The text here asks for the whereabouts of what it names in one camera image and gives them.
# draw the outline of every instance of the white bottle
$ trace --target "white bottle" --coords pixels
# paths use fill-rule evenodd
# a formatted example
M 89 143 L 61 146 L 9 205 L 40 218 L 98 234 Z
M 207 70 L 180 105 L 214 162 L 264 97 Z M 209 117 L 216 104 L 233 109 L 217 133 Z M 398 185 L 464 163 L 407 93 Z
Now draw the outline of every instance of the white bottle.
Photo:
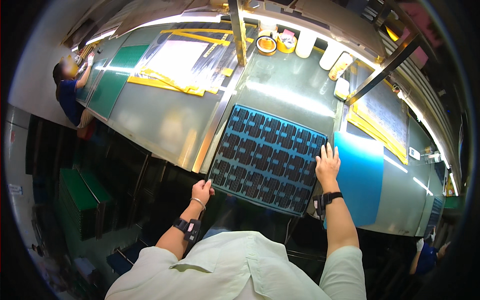
M 320 58 L 320 67 L 327 71 L 332 69 L 343 50 L 344 47 L 339 43 L 328 43 L 325 53 L 322 55 L 322 58 Z
M 316 40 L 317 34 L 315 32 L 308 29 L 300 31 L 300 36 L 297 42 L 297 47 L 295 48 L 295 53 L 303 59 L 309 57 Z

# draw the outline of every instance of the tape roll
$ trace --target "tape roll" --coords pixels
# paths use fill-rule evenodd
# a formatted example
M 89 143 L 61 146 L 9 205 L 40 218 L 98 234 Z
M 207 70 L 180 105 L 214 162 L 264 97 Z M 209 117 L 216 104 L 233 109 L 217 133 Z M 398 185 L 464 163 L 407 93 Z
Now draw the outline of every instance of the tape roll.
M 262 55 L 274 55 L 276 51 L 276 41 L 270 36 L 259 36 L 256 40 L 258 52 Z

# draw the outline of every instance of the bracelet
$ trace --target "bracelet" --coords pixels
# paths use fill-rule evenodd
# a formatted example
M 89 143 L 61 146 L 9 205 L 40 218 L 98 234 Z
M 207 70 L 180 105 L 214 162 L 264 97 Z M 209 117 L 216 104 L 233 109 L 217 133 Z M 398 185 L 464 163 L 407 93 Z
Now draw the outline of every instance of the bracelet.
M 192 201 L 192 200 L 198 201 L 198 202 L 203 206 L 204 210 L 207 209 L 207 208 L 205 207 L 205 204 L 204 204 L 202 201 L 200 201 L 200 199 L 198 199 L 198 198 L 190 198 L 190 201 Z

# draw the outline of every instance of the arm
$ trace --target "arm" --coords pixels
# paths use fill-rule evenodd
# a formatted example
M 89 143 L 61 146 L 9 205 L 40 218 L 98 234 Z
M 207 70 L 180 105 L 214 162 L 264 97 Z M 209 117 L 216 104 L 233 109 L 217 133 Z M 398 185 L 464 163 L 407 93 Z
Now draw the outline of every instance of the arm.
M 421 250 L 423 249 L 423 244 L 424 241 L 423 239 L 420 239 L 417 241 L 417 253 L 415 254 L 415 257 L 413 258 L 412 265 L 410 266 L 410 271 L 409 274 L 413 275 L 417 271 L 417 265 L 419 263 L 419 258 L 421 254 Z
M 75 88 L 82 88 L 87 83 L 88 76 L 90 75 L 90 70 L 92 69 L 94 53 L 90 53 L 87 58 L 87 69 L 85 70 L 82 77 L 77 81 Z
M 74 79 L 77 79 L 77 80 L 78 80 L 78 79 L 82 76 L 82 74 L 83 74 L 83 72 L 85 71 L 86 67 L 87 67 L 87 63 L 85 62 L 85 63 L 78 69 L 77 74 L 75 74 Z
M 417 264 L 419 263 L 419 258 L 420 258 L 420 253 L 421 251 L 418 251 L 417 254 L 415 254 L 415 257 L 413 258 L 412 265 L 410 266 L 410 275 L 415 274 L 417 271 Z
M 327 143 L 326 149 L 322 145 L 321 153 L 322 158 L 316 157 L 317 167 L 315 168 L 315 173 L 317 179 L 322 185 L 324 193 L 339 192 L 340 188 L 336 181 L 336 176 L 340 169 L 338 148 L 335 147 L 334 155 L 330 143 Z M 359 248 L 357 229 L 353 224 L 352 217 L 343 198 L 335 198 L 332 203 L 326 206 L 325 211 L 328 241 L 327 258 L 335 250 L 344 246 Z
M 203 204 L 208 202 L 210 195 L 214 195 L 215 191 L 211 188 L 212 182 L 200 180 L 192 187 L 192 198 L 197 198 Z M 200 203 L 193 200 L 190 201 L 187 209 L 180 215 L 180 218 L 189 222 L 191 219 L 197 219 L 202 212 L 203 207 Z M 156 247 L 166 249 L 172 252 L 178 260 L 180 260 L 187 249 L 188 242 L 183 239 L 184 233 L 176 227 L 170 227 L 158 240 Z

